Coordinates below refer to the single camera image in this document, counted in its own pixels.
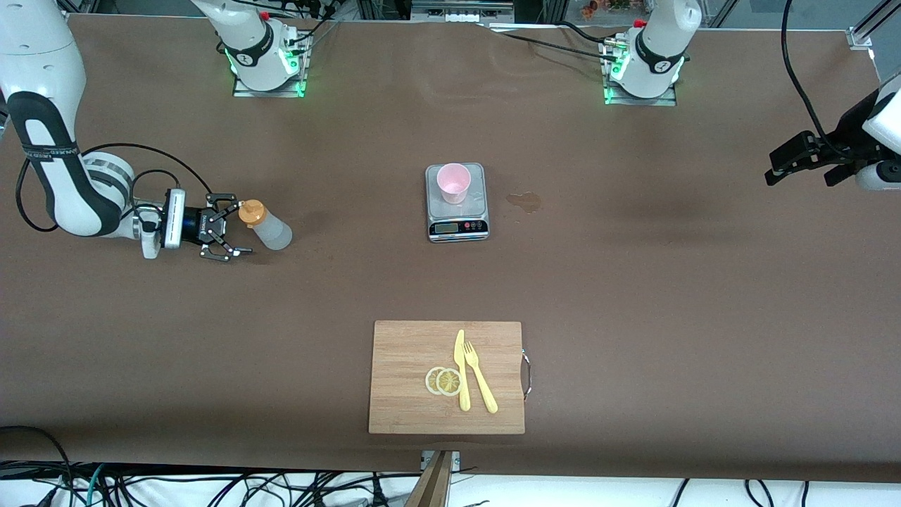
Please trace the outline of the clear squeeze bottle orange cap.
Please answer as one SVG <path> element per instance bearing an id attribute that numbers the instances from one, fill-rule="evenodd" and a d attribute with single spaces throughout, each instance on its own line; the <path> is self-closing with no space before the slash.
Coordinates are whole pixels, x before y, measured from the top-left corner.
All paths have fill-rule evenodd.
<path id="1" fill-rule="evenodd" d="M 267 249 L 279 251 L 292 242 L 293 232 L 289 225 L 274 215 L 260 200 L 241 200 L 238 212 L 239 219 L 257 234 Z"/>

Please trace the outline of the pink plastic cup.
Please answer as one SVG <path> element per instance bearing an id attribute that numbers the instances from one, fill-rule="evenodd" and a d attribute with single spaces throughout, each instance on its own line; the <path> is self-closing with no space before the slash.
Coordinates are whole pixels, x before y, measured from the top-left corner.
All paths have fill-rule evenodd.
<path id="1" fill-rule="evenodd" d="M 471 172 L 460 163 L 444 164 L 436 174 L 436 183 L 442 199 L 448 204 L 457 205 L 466 199 L 471 184 Z"/>

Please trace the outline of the brown table cover sheet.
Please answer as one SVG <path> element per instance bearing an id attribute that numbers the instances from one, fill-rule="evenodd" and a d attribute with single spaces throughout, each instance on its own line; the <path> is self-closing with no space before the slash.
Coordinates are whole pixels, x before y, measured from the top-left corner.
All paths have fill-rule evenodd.
<path id="1" fill-rule="evenodd" d="M 674 107 L 457 23 L 341 23 L 302 99 L 235 97 L 207 20 L 74 15 L 83 147 L 139 142 L 287 221 L 283 251 L 37 233 L 0 143 L 0 425 L 75 461 L 901 481 L 901 192 L 766 186 L 808 128 L 779 33 L 699 32 Z M 490 235 L 432 243 L 425 170 L 484 167 Z M 515 321 L 525 431 L 369 433 L 378 320 Z"/>

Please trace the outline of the wooden cutting board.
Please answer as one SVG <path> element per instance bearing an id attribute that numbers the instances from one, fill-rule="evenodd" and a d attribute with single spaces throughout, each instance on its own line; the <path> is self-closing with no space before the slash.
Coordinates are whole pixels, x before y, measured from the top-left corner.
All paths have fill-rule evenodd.
<path id="1" fill-rule="evenodd" d="M 432 367 L 458 370 L 459 330 L 477 351 L 498 402 L 486 410 L 473 369 L 466 364 L 471 408 L 457 396 L 434 395 L 424 380 Z M 380 320 L 374 324 L 369 431 L 379 435 L 522 435 L 522 326 L 519 322 Z"/>

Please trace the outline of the silver digital kitchen scale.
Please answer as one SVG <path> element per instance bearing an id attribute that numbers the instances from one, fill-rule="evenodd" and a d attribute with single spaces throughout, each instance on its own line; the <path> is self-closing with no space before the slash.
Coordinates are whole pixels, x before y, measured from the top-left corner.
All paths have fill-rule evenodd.
<path id="1" fill-rule="evenodd" d="M 461 165 L 469 171 L 470 185 L 459 203 L 445 199 L 439 179 L 441 164 L 431 165 L 424 172 L 426 229 L 432 243 L 479 241 L 490 235 L 485 169 L 478 163 Z"/>

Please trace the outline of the yellow plastic knife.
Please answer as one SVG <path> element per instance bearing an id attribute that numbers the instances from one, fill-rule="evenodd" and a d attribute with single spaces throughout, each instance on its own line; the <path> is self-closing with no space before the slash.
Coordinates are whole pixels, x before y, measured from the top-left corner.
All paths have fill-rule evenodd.
<path id="1" fill-rule="evenodd" d="M 468 412 L 471 408 L 470 390 L 467 385 L 465 363 L 465 331 L 459 330 L 455 339 L 453 358 L 460 373 L 460 391 L 458 394 L 460 410 Z"/>

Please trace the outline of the yellow plastic fork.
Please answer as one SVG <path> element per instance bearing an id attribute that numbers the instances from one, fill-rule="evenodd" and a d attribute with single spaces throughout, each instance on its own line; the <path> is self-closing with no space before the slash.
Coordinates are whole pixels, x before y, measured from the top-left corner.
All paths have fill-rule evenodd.
<path id="1" fill-rule="evenodd" d="M 486 381 L 486 378 L 480 369 L 477 351 L 470 341 L 464 342 L 464 359 L 466 364 L 473 369 L 473 372 L 475 373 L 477 385 L 479 385 L 479 391 L 481 392 L 481 397 L 486 410 L 492 414 L 498 413 L 498 402 L 496 402 L 496 398 L 489 387 L 489 383 Z"/>

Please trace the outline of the white power strip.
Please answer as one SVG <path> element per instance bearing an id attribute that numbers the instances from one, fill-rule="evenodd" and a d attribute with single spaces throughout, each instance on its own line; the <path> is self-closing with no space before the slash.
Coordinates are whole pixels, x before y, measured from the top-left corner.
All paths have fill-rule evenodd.
<path id="1" fill-rule="evenodd" d="M 411 0 L 410 19 L 434 23 L 490 23 L 515 22 L 512 0 Z"/>

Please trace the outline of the aluminium frame profile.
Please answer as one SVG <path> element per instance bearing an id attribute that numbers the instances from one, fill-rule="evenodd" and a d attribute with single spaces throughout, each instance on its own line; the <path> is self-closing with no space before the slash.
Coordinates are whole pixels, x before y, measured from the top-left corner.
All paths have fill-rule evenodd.
<path id="1" fill-rule="evenodd" d="M 850 48 L 870 49 L 872 36 L 897 14 L 901 14 L 901 0 L 878 0 L 858 23 L 847 30 Z"/>

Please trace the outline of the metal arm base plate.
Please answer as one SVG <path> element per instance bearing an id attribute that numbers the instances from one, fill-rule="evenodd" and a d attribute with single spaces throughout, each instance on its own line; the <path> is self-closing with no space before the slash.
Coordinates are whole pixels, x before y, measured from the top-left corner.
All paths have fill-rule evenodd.
<path id="1" fill-rule="evenodd" d="M 235 97 L 304 97 L 311 60 L 311 42 L 274 46 L 262 55 L 255 66 L 242 66 L 228 57 L 234 75 Z"/>
<path id="2" fill-rule="evenodd" d="M 667 78 L 667 88 L 659 96 L 644 97 L 631 93 L 622 86 L 622 77 L 626 74 L 629 64 L 634 61 L 630 54 L 630 45 L 624 38 L 624 33 L 617 37 L 608 37 L 599 43 L 601 51 L 602 74 L 604 77 L 604 100 L 606 105 L 629 106 L 666 106 L 678 105 L 676 98 L 676 81 L 679 79 L 679 70 L 685 62 L 685 58 L 679 55 L 676 60 L 659 60 L 653 56 L 649 66 L 650 83 L 662 84 L 662 78 Z"/>

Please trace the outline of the wooden post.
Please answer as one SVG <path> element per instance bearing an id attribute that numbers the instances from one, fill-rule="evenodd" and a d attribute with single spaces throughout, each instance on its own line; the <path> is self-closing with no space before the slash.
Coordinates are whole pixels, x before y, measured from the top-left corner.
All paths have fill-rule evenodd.
<path id="1" fill-rule="evenodd" d="M 451 456 L 447 450 L 438 452 L 436 458 L 422 471 L 403 507 L 446 507 L 448 488 L 451 486 Z"/>

